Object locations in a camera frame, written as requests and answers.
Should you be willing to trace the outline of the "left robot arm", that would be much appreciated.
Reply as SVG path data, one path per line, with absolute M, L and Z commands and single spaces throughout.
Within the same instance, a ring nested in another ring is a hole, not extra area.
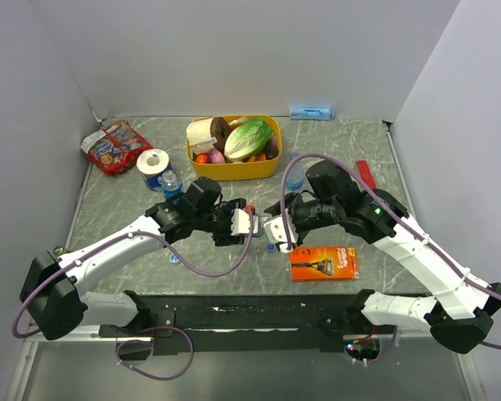
M 195 231 L 209 233 L 215 246 L 248 249 L 258 227 L 246 200 L 224 200 L 220 185 L 209 178 L 194 180 L 187 191 L 151 206 L 125 228 L 78 251 L 33 258 L 20 292 L 22 312 L 36 324 L 35 333 L 49 341 L 81 326 L 110 325 L 131 336 L 143 333 L 150 311 L 132 291 L 97 293 L 96 286 L 132 261 L 166 248 Z

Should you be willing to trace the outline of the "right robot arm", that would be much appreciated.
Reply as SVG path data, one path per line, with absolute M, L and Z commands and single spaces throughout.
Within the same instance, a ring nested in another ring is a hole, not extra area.
M 326 155 L 317 159 L 306 172 L 312 200 L 282 192 L 266 209 L 268 241 L 288 253 L 301 246 L 310 231 L 340 226 L 386 253 L 428 290 L 424 297 L 361 290 L 347 309 L 354 331 L 393 326 L 428 333 L 461 354 L 486 345 L 493 315 L 501 308 L 501 283 L 488 283 L 459 265 L 393 195 L 371 189 L 339 160 Z

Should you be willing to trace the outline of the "clear bottle right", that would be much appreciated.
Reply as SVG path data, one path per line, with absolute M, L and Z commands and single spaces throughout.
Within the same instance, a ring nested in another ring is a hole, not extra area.
M 284 185 L 286 191 L 300 193 L 303 189 L 305 181 L 305 170 L 304 165 L 301 161 L 298 161 L 291 168 Z

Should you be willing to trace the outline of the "green glass bottle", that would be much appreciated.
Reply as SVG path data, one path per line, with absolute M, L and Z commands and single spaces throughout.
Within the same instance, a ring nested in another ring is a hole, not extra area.
M 68 250 L 64 246 L 56 246 L 53 249 L 53 254 L 55 256 L 62 256 L 63 254 L 66 254 L 67 252 L 68 252 Z

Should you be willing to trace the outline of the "dark eggplant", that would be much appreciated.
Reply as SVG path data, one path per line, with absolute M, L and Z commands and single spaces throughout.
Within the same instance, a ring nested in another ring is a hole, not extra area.
M 272 137 L 266 144 L 265 156 L 266 160 L 273 160 L 279 155 L 278 141 L 276 137 Z

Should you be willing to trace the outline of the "purple onion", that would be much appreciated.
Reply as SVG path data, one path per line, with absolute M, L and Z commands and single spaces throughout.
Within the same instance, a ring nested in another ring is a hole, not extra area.
M 217 149 L 212 149 L 208 153 L 208 163 L 209 164 L 224 164 L 225 163 L 225 157 L 222 152 L 220 152 Z

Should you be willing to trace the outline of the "yellow plastic bin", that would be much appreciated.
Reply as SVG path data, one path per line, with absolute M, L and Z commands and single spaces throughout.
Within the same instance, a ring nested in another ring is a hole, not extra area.
M 186 135 L 187 156 L 191 163 L 191 166 L 193 167 L 195 173 L 198 176 L 204 176 L 211 178 L 213 180 L 220 180 L 220 181 L 254 180 L 254 179 L 262 179 L 270 177 L 276 172 L 276 167 L 279 163 L 282 152 L 282 138 L 281 138 L 280 126 L 278 125 L 277 121 L 274 118 L 268 115 L 259 115 L 259 114 L 256 115 L 236 114 L 236 115 L 223 115 L 216 117 L 224 118 L 231 128 L 231 132 L 250 119 L 253 119 L 255 117 L 262 117 L 264 121 L 273 129 L 272 137 L 277 138 L 279 155 L 273 160 L 266 160 L 265 149 L 264 149 L 258 155 L 248 157 L 241 161 L 231 161 L 225 157 L 224 164 L 218 164 L 218 165 L 209 163 L 197 164 L 195 163 L 195 157 L 197 155 L 194 155 L 190 151 Z M 214 118 L 214 117 L 203 117 L 196 120 L 208 119 L 208 118 Z

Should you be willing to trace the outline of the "orange razor box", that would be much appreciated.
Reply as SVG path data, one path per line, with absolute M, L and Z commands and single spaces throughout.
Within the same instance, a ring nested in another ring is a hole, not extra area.
M 294 282 L 359 278 L 356 249 L 348 246 L 298 247 L 290 254 L 290 270 Z

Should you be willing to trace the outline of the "green lettuce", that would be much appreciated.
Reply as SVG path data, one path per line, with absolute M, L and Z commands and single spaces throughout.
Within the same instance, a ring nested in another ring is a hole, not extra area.
M 231 161 L 241 161 L 258 155 L 272 139 L 273 129 L 262 117 L 250 119 L 234 129 L 225 142 L 224 155 Z

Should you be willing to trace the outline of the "white paper bag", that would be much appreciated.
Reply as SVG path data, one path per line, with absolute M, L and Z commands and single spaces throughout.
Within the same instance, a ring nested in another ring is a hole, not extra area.
M 216 137 L 211 133 L 213 118 L 191 122 L 186 128 L 187 142 L 194 155 L 207 154 L 215 148 Z

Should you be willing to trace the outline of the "toilet paper roll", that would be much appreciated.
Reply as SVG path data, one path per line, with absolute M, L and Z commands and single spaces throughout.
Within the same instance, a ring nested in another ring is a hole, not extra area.
M 162 192 L 162 177 L 167 170 L 173 170 L 170 157 L 164 150 L 151 149 L 143 151 L 136 166 L 147 188 Z

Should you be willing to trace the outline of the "brown bread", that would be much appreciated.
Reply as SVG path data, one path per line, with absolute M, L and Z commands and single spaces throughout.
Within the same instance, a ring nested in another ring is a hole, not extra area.
M 225 143 L 230 136 L 231 128 L 222 117 L 214 117 L 210 123 L 210 136 L 215 138 L 213 146 L 221 153 L 225 152 Z

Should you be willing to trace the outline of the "red flat bar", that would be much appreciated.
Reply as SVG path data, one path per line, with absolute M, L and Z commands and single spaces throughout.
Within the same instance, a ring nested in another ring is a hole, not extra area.
M 357 160 L 356 168 L 364 183 L 372 190 L 375 190 L 377 185 L 372 176 L 369 164 L 365 160 Z

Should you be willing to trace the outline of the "blue tissue pack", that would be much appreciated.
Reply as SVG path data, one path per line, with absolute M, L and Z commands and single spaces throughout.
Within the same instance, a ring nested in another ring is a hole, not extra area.
M 299 108 L 290 109 L 291 120 L 314 120 L 330 121 L 334 118 L 334 113 L 330 108 Z

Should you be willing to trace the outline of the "red snack bag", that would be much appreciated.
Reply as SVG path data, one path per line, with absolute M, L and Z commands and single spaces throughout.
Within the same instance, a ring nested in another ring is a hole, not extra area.
M 128 120 L 117 120 L 82 140 L 80 149 L 106 175 L 130 170 L 140 154 L 153 146 Z

